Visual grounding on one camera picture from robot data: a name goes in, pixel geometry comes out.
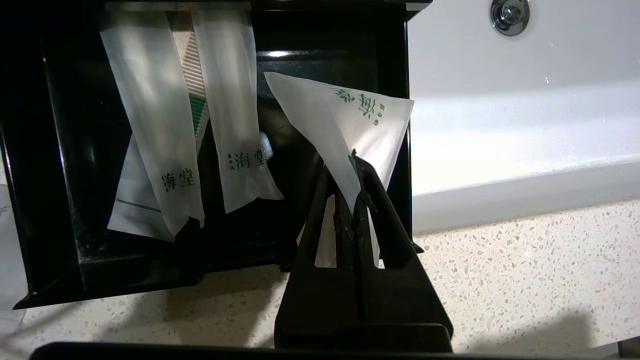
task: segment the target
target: white packet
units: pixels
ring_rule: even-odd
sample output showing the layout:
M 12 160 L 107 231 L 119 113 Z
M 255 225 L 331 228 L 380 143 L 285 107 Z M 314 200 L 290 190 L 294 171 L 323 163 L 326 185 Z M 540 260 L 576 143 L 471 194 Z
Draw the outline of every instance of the white packet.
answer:
M 353 214 L 360 180 L 350 160 L 351 150 L 328 104 L 331 93 L 316 92 L 315 82 L 304 79 L 275 72 L 265 72 L 264 76 L 291 125 L 316 148 Z
M 169 232 L 204 225 L 191 105 L 164 12 L 112 12 L 100 32 Z
M 199 153 L 205 128 L 209 123 L 209 109 L 206 105 L 191 14 L 180 14 L 175 25 L 178 29 L 172 31 L 173 39 L 189 90 L 196 150 Z M 169 232 L 160 212 L 160 205 L 145 171 L 134 135 L 131 135 L 124 158 L 107 229 L 164 241 L 175 241 L 175 235 Z
M 13 333 L 25 310 L 13 307 L 27 295 L 27 275 L 22 261 L 20 241 L 15 227 L 11 198 L 4 177 L 4 165 L 0 160 L 0 338 Z
M 260 147 L 255 39 L 249 13 L 193 11 L 225 211 L 283 199 Z
M 409 117 L 413 110 L 413 100 L 389 97 L 276 73 L 265 73 L 265 76 L 267 76 L 271 91 L 290 121 L 291 117 L 285 110 L 285 105 L 287 107 L 298 106 L 298 104 L 303 104 L 304 99 L 309 104 L 309 109 L 307 110 L 310 112 L 307 114 L 316 114 L 313 112 L 315 110 L 311 108 L 314 103 L 317 104 L 316 106 L 322 105 L 330 109 L 332 121 L 340 129 L 347 148 L 355 149 L 359 158 L 370 163 L 376 169 L 382 185 L 385 189 L 388 188 L 404 134 L 409 124 Z M 271 86 L 271 82 L 269 82 L 270 78 L 278 80 L 278 89 L 296 90 L 290 91 L 286 97 L 278 97 L 273 86 Z M 298 119 L 294 121 L 316 122 L 316 124 L 321 125 L 331 123 L 318 116 L 308 116 L 304 111 L 300 111 L 296 118 Z M 316 149 L 318 148 L 314 140 L 310 139 L 304 132 L 300 132 L 316 146 Z M 319 137 L 315 141 L 325 142 L 326 138 Z M 333 212 L 334 209 L 327 207 L 324 217 L 332 217 Z M 368 211 L 367 215 L 369 216 L 369 226 L 372 229 L 371 242 L 374 251 L 374 265 L 378 266 L 380 248 L 372 226 L 371 215 Z M 335 266 L 335 232 L 322 233 L 316 256 L 316 266 Z

